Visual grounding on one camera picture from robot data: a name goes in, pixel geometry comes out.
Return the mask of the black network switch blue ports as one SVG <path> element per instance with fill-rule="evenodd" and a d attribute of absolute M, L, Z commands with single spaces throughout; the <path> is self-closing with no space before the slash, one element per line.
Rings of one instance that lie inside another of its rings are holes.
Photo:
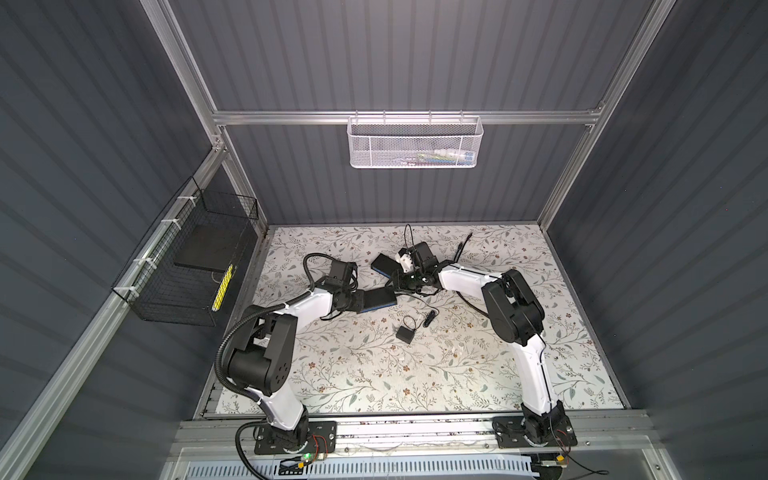
<path fill-rule="evenodd" d="M 397 304 L 396 294 L 392 289 L 387 287 L 380 287 L 372 290 L 359 290 L 358 294 L 360 298 L 358 308 L 359 313 L 388 308 Z"/>

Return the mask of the black power adapter with cable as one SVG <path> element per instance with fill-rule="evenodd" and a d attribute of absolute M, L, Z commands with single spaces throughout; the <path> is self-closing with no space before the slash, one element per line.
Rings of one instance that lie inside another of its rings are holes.
<path fill-rule="evenodd" d="M 416 335 L 416 332 L 420 329 L 428 328 L 440 313 L 438 308 L 432 307 L 421 298 L 413 295 L 410 295 L 410 297 L 419 300 L 424 305 L 426 305 L 428 312 L 421 320 L 417 320 L 413 315 L 410 314 L 403 316 L 402 323 L 395 332 L 395 337 L 406 344 L 411 344 Z"/>

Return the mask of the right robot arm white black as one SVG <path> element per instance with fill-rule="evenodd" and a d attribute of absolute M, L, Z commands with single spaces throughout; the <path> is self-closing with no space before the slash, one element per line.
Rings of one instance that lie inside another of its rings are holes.
<path fill-rule="evenodd" d="M 399 268 L 391 276 L 394 290 L 422 294 L 429 287 L 483 300 L 493 331 L 511 345 L 525 421 L 534 432 L 546 431 L 564 420 L 566 413 L 544 358 L 545 311 L 521 272 L 512 268 L 494 273 L 463 266 L 458 262 L 462 252 L 458 248 L 453 259 L 440 261 L 424 242 L 400 249 L 396 257 Z"/>

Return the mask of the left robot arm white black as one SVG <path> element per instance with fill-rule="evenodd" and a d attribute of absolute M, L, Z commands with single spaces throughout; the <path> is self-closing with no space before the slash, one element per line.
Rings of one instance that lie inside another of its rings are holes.
<path fill-rule="evenodd" d="M 313 252 L 302 266 L 308 289 L 286 302 L 247 307 L 225 334 L 214 361 L 220 384 L 256 402 L 275 436 L 290 445 L 309 437 L 307 409 L 288 383 L 297 333 L 316 320 L 362 306 L 356 263 Z"/>

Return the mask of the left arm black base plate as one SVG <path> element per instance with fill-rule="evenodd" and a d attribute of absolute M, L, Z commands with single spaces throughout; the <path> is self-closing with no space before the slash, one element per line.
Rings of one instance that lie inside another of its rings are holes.
<path fill-rule="evenodd" d="M 255 427 L 253 438 L 257 455 L 333 453 L 338 424 L 334 421 L 300 421 L 291 431 L 267 423 Z"/>

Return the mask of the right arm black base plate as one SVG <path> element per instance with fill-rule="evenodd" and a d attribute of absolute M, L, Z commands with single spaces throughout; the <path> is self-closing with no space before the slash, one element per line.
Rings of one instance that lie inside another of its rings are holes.
<path fill-rule="evenodd" d="M 492 419 L 491 424 L 500 448 L 569 449 L 578 445 L 576 432 L 568 417 L 534 420 L 522 415 L 497 416 Z"/>

